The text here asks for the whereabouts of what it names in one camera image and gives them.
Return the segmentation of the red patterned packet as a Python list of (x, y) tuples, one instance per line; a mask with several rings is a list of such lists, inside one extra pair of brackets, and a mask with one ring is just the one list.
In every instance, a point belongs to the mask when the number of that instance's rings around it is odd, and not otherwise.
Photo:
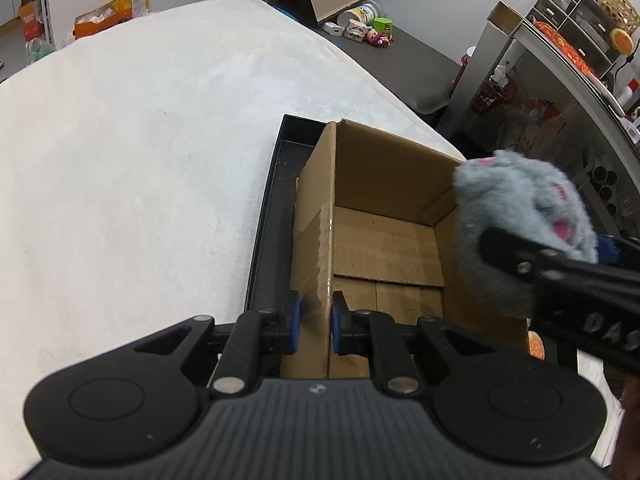
[(593, 74), (591, 67), (578, 53), (578, 51), (551, 25), (545, 21), (532, 19), (533, 25), (585, 76)]

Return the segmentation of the orange plush on organizer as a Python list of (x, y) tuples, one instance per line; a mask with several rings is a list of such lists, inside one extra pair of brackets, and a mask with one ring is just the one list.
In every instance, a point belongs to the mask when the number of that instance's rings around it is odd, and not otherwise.
[(634, 52), (634, 40), (621, 28), (613, 28), (610, 32), (612, 47), (620, 54), (631, 55)]

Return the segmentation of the grey plush mouse toy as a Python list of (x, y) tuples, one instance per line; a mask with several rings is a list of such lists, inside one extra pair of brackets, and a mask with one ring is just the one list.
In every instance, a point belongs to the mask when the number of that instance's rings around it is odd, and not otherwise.
[(532, 316), (532, 288), (480, 258), (486, 229), (505, 230), (576, 261), (598, 261), (597, 234), (575, 185), (548, 162), (496, 151), (459, 166), (454, 192), (462, 280), (475, 298), (512, 318)]

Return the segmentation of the wicker basket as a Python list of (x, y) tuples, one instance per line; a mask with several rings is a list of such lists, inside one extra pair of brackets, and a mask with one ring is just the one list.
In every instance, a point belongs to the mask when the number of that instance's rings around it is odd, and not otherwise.
[(632, 35), (640, 25), (640, 15), (629, 0), (598, 0), (615, 25)]

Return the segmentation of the grey drawer organizer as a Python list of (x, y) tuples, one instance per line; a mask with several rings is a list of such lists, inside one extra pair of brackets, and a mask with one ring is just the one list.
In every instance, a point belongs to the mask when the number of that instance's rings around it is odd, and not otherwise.
[(611, 41), (616, 24), (597, 0), (537, 0), (527, 18), (550, 25), (598, 76), (620, 57)]

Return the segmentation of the plush hamburger toy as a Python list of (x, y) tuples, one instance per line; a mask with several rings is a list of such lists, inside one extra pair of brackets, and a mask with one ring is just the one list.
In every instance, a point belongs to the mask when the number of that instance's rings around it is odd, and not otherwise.
[(541, 336), (539, 336), (533, 330), (528, 332), (528, 348), (529, 354), (536, 359), (543, 361), (546, 358), (546, 350), (544, 350), (544, 343)]

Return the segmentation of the white tote bag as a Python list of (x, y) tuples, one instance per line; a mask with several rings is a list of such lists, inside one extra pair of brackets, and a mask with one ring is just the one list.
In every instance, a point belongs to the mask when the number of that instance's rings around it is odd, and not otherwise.
[(566, 139), (565, 127), (574, 119), (575, 104), (551, 118), (544, 119), (542, 110), (511, 110), (503, 129), (502, 147), (528, 158), (555, 162)]

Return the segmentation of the red plastic basket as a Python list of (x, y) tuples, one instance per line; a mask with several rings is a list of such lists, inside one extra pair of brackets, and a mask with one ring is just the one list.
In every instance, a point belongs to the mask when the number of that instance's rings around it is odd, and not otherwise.
[(486, 115), (503, 104), (510, 103), (518, 93), (518, 84), (509, 78), (504, 87), (495, 84), (491, 79), (483, 82), (471, 105), (471, 110), (478, 116)]

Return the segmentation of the pink small toy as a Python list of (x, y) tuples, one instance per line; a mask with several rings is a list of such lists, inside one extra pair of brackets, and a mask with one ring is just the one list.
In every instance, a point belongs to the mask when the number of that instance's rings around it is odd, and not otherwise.
[(369, 28), (367, 30), (364, 40), (376, 48), (388, 48), (390, 46), (390, 38), (382, 32), (378, 32), (374, 28)]

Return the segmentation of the white metal rack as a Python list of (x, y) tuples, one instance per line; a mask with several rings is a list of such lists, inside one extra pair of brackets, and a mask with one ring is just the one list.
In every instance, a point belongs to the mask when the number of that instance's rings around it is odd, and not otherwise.
[(575, 180), (579, 191), (593, 192), (597, 201), (614, 219), (629, 219), (632, 209), (627, 197), (620, 194), (620, 176), (612, 162), (593, 155), (586, 148), (580, 155), (582, 169)]

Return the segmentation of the orange cardboard box on floor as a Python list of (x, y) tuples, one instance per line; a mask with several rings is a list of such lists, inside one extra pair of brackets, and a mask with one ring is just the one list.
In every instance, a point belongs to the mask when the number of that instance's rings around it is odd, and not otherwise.
[(148, 14), (149, 10), (150, 0), (111, 0), (75, 18), (74, 38), (80, 39), (104, 32), (115, 25), (141, 18)]

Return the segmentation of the brown cardboard box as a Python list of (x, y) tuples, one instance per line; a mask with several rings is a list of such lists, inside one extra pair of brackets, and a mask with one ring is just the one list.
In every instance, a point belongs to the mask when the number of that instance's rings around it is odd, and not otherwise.
[(458, 263), (454, 172), (434, 148), (344, 119), (330, 122), (296, 184), (291, 289), (303, 297), (299, 344), (285, 378), (368, 376), (331, 348), (332, 294), (401, 324), (439, 318), (527, 351), (525, 321), (474, 298)]

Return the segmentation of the green lidded jar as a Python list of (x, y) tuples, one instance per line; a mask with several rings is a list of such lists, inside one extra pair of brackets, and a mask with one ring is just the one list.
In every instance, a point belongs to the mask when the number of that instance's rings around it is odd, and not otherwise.
[(378, 16), (373, 21), (373, 28), (380, 34), (386, 36), (393, 35), (393, 21), (385, 16)]

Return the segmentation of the white round canister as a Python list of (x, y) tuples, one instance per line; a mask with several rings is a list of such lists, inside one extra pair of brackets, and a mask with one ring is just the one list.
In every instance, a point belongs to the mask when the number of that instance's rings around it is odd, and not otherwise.
[(347, 27), (350, 21), (357, 21), (366, 26), (372, 26), (376, 18), (382, 18), (383, 16), (384, 11), (382, 6), (373, 0), (368, 0), (359, 6), (342, 12), (337, 17), (337, 24), (342, 27)]

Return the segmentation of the black shallow tray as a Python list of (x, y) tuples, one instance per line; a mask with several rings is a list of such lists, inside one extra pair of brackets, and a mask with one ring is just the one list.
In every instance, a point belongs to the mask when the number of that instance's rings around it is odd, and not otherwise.
[[(296, 116), (282, 120), (273, 149), (247, 289), (247, 307), (279, 307), (290, 292), (297, 179), (330, 122)], [(435, 361), (421, 356), (420, 340), (412, 352), (421, 390), (435, 375)], [(266, 362), (270, 375), (282, 376), (282, 358)]]

